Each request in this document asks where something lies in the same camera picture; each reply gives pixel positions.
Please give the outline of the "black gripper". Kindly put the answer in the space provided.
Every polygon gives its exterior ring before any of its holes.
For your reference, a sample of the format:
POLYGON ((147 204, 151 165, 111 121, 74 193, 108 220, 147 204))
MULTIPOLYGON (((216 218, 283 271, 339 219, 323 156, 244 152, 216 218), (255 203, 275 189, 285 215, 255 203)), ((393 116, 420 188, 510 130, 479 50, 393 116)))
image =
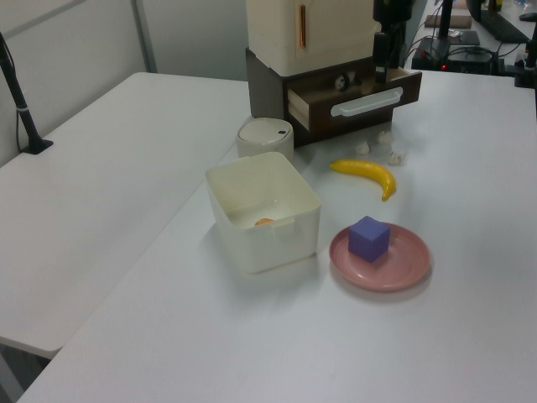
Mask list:
MULTIPOLYGON (((389 67, 398 68, 405 44, 405 23, 410 19, 410 0, 374 0, 373 20, 382 26, 392 26, 390 34, 389 67)), ((377 32, 373 41, 373 61, 376 82, 387 76, 388 36, 377 32)))

